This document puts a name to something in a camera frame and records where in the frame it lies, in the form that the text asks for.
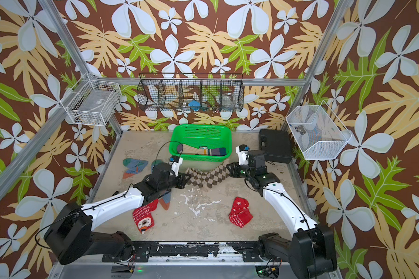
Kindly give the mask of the cream purple striped sock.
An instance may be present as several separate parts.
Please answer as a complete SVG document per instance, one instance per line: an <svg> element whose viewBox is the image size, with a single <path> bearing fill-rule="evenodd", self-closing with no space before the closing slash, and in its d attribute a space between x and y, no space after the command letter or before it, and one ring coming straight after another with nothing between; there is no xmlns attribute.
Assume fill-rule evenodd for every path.
<svg viewBox="0 0 419 279"><path fill-rule="evenodd" d="M179 144L177 146L177 152L180 154L188 155L204 155L204 156L226 156L227 151L225 148L195 148L186 144Z"/></svg>

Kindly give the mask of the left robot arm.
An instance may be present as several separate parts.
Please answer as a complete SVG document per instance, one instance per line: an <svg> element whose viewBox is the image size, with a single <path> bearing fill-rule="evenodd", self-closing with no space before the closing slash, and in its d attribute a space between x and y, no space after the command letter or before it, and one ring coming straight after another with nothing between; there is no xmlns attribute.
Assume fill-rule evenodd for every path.
<svg viewBox="0 0 419 279"><path fill-rule="evenodd" d="M174 188L185 188L190 178L179 172L178 163L160 163L141 182L130 184L120 194L82 206L67 204L56 220L44 227L43 239L62 265L86 255L130 261L135 255L134 241L121 231L107 234L95 229L125 212L147 206Z"/></svg>

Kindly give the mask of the brown argyle sock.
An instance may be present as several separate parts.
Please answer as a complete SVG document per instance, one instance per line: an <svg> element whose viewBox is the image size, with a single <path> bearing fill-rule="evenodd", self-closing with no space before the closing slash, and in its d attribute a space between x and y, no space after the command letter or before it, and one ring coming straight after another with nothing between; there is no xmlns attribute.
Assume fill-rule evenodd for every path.
<svg viewBox="0 0 419 279"><path fill-rule="evenodd" d="M212 189L229 177L229 170L227 168L227 163L223 163L215 169L207 172L188 168L186 170L186 174L190 176L190 180L187 182L187 185Z"/></svg>

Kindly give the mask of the red christmas sock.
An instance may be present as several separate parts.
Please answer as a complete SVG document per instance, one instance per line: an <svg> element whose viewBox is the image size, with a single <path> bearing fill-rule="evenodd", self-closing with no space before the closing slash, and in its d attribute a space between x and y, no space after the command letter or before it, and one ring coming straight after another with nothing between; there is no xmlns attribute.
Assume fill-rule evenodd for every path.
<svg viewBox="0 0 419 279"><path fill-rule="evenodd" d="M237 227L243 228L251 222L253 215L249 211L248 200L236 197L233 201L232 209L229 214L229 220Z"/></svg>
<svg viewBox="0 0 419 279"><path fill-rule="evenodd" d="M144 234L147 230L151 229L155 223L152 217L152 212L157 209L158 200L149 203L148 205L137 208L133 211L132 217L136 224L138 231Z"/></svg>

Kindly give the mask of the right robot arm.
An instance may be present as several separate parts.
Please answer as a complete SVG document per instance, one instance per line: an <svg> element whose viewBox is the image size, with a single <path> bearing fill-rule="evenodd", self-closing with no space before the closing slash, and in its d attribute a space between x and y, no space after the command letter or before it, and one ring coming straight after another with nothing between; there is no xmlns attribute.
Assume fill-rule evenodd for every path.
<svg viewBox="0 0 419 279"><path fill-rule="evenodd" d="M285 223L292 238L277 233L258 238L258 253L266 260L279 259L290 264L298 279L315 279L338 268L333 232L310 218L289 196L280 179L270 173L261 150L247 145L236 148L238 161L227 168L233 178L242 178L260 194Z"/></svg>

